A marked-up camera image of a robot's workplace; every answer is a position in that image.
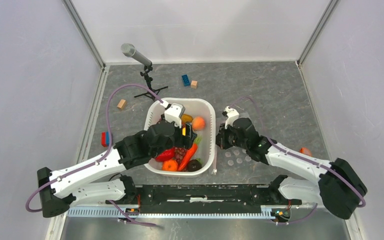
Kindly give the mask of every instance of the gray table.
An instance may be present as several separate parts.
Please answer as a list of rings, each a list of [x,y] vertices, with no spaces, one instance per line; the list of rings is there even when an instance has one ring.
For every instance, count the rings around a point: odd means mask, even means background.
[[[101,132],[107,130],[105,106],[109,95],[122,84],[145,84],[139,75],[141,65],[111,66],[90,146],[89,157],[105,150],[101,146]],[[181,75],[198,81],[198,88],[184,87]],[[168,86],[161,97],[201,98],[215,109],[217,124],[221,123],[223,109],[241,96],[255,99],[263,114],[266,131],[258,123],[258,116],[249,101],[239,103],[238,110],[247,111],[256,129],[269,134],[285,146],[299,150],[306,147],[316,158],[327,159],[320,130],[310,106],[304,83],[294,62],[231,62],[159,64],[150,73],[152,87]],[[146,97],[133,98],[142,89],[122,90],[110,105],[110,124],[114,141],[135,134],[144,127],[149,107]],[[127,100],[124,110],[117,108],[120,99]],[[212,184],[250,183],[268,184],[281,174],[294,176],[286,170],[260,162],[246,161],[240,149],[218,150],[217,174],[208,172],[197,178],[165,177],[150,172],[144,166],[124,171],[137,185],[141,184]],[[308,209],[292,210],[292,219],[299,219]],[[157,223],[162,228],[123,225],[111,218],[68,218],[63,233],[67,240],[95,239],[291,239],[337,240],[348,239],[345,222],[324,209],[318,209],[309,220],[297,225],[275,227],[267,220],[252,219],[140,219]]]

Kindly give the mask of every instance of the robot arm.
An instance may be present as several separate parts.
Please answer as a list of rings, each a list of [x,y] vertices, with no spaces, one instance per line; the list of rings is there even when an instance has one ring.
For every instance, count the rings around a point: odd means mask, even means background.
[[[125,196],[126,186],[119,179],[97,182],[100,178],[144,165],[163,151],[173,147],[190,149],[197,137],[190,123],[182,127],[181,116],[185,108],[173,103],[166,106],[161,120],[115,143],[105,159],[98,162],[105,152],[77,165],[51,171],[44,167],[37,171],[39,186],[56,180],[40,191],[42,213],[45,218],[64,213],[78,204],[102,200],[119,200]],[[77,171],[66,177],[63,174]]]
[[[270,187],[278,190],[276,192],[282,195],[279,197],[323,204],[335,216],[349,219],[360,203],[359,197],[330,171],[320,167],[321,165],[337,172],[362,196],[366,195],[366,186],[347,161],[337,158],[331,162],[309,157],[275,140],[271,140],[275,144],[272,145],[266,136],[259,135],[249,118],[240,117],[235,109],[226,107],[223,115],[227,120],[220,126],[216,136],[216,144],[221,149],[240,147],[254,161],[286,169],[306,179],[278,176]],[[291,155],[308,158],[318,165]]]

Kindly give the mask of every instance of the red bell pepper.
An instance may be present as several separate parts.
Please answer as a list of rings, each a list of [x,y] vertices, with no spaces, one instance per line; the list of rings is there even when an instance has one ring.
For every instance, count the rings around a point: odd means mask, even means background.
[[[175,157],[175,148],[167,149],[155,158],[157,162],[164,162]]]

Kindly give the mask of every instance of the tripod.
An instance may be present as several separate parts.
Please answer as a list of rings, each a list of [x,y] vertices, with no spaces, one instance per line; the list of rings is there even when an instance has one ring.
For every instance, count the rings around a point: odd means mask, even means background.
[[[153,78],[148,75],[148,73],[151,72],[152,69],[153,69],[152,68],[152,64],[150,66],[144,66],[143,67],[143,71],[144,72],[140,72],[140,75],[145,79],[146,85],[148,86],[148,88],[151,91],[153,91],[156,95],[158,95],[161,90],[167,89],[169,86],[161,87],[161,88],[158,88],[158,89],[153,89],[152,86],[151,86],[151,82],[152,82]],[[148,98],[152,99],[155,102],[155,97],[151,93],[149,93],[149,92],[145,92],[145,93],[136,95],[134,97],[137,98],[137,97],[140,97],[140,96],[148,97]]]

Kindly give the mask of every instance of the basket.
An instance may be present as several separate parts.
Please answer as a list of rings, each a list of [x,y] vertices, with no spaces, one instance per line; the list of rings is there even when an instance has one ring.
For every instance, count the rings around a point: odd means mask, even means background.
[[[155,161],[154,158],[145,164],[145,167],[151,172],[168,177],[194,178],[207,170],[210,174],[216,174],[216,112],[213,106],[211,106],[209,102],[199,98],[166,97],[163,98],[163,100],[169,104],[178,103],[183,105],[185,107],[185,114],[191,115],[192,117],[200,116],[204,118],[206,127],[204,130],[198,132],[202,140],[199,143],[195,155],[193,155],[193,158],[200,158],[202,160],[202,168],[193,172],[163,171],[161,170],[163,163]],[[147,130],[151,125],[156,124],[164,111],[165,109],[160,105],[159,101],[154,102],[148,110],[144,129]]]

